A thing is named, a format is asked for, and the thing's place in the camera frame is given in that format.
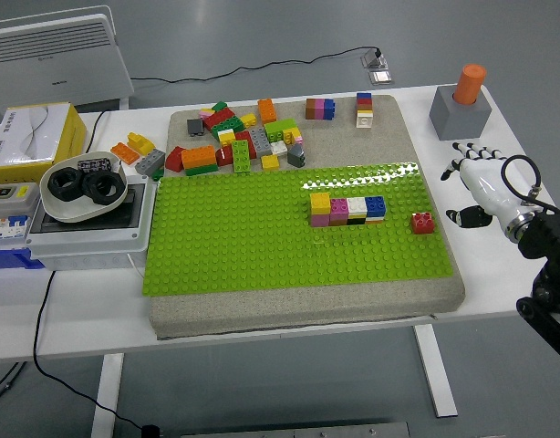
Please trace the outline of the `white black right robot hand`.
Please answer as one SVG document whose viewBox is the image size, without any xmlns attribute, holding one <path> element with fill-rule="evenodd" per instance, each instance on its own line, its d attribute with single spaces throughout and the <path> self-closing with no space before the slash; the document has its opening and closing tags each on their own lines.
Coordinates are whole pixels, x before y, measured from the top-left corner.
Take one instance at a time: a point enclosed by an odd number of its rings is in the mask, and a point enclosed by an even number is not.
<svg viewBox="0 0 560 438">
<path fill-rule="evenodd" d="M 541 210 L 540 206 L 524 204 L 503 182 L 501 169 L 507 157 L 497 149 L 488 149 L 455 141 L 452 147 L 462 154 L 454 159 L 441 176 L 447 180 L 458 171 L 472 198 L 487 215 L 496 216 L 504 234 L 517 242 L 523 227 Z"/>
</svg>

